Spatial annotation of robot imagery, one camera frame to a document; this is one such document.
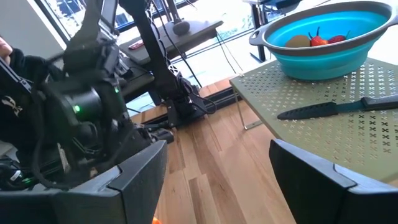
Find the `knife blade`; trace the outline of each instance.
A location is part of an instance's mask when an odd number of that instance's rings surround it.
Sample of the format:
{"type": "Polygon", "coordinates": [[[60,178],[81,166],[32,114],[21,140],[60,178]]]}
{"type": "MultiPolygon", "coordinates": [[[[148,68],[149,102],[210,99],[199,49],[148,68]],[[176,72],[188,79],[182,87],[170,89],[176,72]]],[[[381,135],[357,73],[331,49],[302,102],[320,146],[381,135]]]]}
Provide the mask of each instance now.
{"type": "Polygon", "coordinates": [[[380,98],[362,97],[359,101],[352,103],[336,104],[334,102],[320,103],[304,106],[294,110],[286,111],[277,116],[278,119],[309,119],[338,115],[351,111],[377,111],[398,108],[398,95],[380,98]]]}

